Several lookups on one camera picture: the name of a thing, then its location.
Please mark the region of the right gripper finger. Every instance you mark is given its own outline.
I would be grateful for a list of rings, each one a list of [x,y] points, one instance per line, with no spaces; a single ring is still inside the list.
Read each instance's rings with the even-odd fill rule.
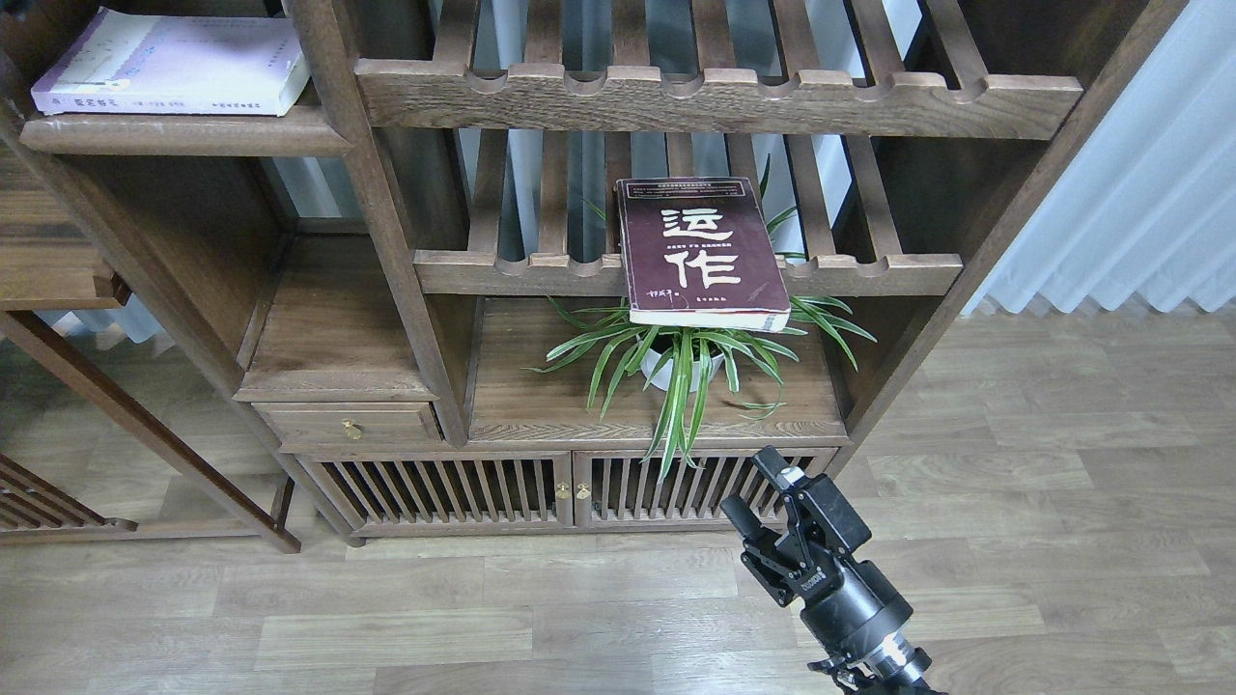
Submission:
[[[802,469],[782,458],[775,446],[764,446],[751,458],[756,470],[772,484],[777,493],[786,493],[791,488],[801,488],[807,484],[807,475]]]
[[[730,493],[721,503],[724,514],[729,519],[730,524],[737,529],[742,540],[745,542],[759,542],[768,534],[768,527],[765,527],[758,514],[747,505],[744,497],[740,493]]]

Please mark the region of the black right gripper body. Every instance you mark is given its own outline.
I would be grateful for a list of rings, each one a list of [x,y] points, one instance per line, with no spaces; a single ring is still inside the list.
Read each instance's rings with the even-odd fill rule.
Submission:
[[[853,558],[871,532],[852,502],[824,475],[777,496],[787,529],[744,542],[747,570],[777,606],[802,599],[801,620],[829,667],[913,667],[901,632],[913,608],[878,566]]]

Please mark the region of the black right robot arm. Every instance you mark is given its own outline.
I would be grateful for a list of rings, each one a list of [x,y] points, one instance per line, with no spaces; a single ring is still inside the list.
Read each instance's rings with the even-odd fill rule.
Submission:
[[[829,476],[811,479],[772,446],[753,463],[784,502],[787,529],[763,526],[738,493],[722,508],[743,537],[742,561],[772,601],[802,599],[801,621],[829,653],[808,668],[845,694],[929,694],[929,655],[901,632],[913,608],[874,563],[853,558],[871,532],[852,502]]]

